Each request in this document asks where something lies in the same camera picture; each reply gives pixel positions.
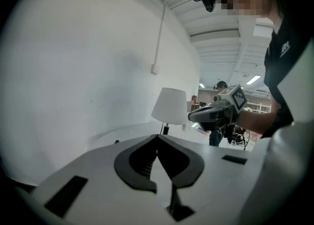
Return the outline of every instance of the black slot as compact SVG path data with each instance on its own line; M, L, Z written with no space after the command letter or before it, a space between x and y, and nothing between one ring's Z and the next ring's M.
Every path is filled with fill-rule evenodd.
M83 177L74 176L46 203L45 208L62 218L87 181Z
M224 157L222 157L222 159L230 161L230 162L242 164L242 165L244 165L245 162L247 161L247 159L243 159L243 158L239 158L239 157L235 157L235 156L230 156L230 155L225 155Z

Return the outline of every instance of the man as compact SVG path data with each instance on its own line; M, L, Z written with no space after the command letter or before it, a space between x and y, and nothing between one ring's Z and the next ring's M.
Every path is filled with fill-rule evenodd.
M225 90L226 88L228 88L227 84L225 81L220 81L218 84L217 84L217 87L218 89L218 93L221 93L223 90ZM221 140L222 140L222 135L215 131L215 132L211 132L210 136L209 136L209 145L212 145L212 146L219 146Z

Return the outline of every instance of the white wall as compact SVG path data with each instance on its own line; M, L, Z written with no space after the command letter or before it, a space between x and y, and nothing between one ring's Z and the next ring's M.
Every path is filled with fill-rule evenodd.
M160 0L21 0L1 36L1 156L37 185L103 133L151 121L162 87L198 91L200 58Z

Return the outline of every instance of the jeans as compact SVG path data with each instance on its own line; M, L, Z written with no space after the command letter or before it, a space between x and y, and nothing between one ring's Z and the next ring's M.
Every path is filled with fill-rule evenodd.
M209 145L219 146L222 138L223 137L219 132L211 132L209 135Z

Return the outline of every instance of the black t-shirt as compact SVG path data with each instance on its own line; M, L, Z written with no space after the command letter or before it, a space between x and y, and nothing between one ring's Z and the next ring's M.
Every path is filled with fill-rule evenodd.
M282 21L278 34L272 33L264 61L266 67L264 83L268 86L273 98L281 105L281 109L277 111L275 122L264 133L263 138L272 136L280 127L289 125L293 121L290 110L278 90L278 84L297 62L310 37L309 32L304 32L285 19Z

